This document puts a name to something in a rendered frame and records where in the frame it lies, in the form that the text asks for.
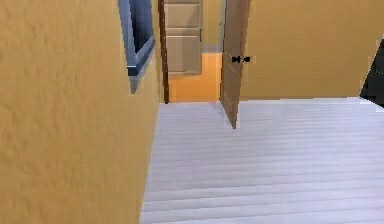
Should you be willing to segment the grey framed window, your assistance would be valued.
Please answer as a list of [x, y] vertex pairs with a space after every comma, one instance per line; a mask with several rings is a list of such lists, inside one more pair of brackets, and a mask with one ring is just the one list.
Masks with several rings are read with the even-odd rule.
[[118, 0], [130, 90], [135, 94], [155, 46], [151, 0]]

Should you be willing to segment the black furniture piece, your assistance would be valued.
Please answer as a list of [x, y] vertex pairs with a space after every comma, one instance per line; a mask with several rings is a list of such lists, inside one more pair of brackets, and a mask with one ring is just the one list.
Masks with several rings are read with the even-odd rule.
[[380, 41], [360, 97], [384, 108], [384, 37]]

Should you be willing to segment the brown room door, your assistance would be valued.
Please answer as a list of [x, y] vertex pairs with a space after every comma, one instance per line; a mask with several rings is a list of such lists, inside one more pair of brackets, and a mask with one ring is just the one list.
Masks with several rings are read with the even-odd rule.
[[243, 63], [232, 63], [231, 57], [244, 57], [250, 2], [225, 3], [220, 102], [233, 129], [237, 126]]

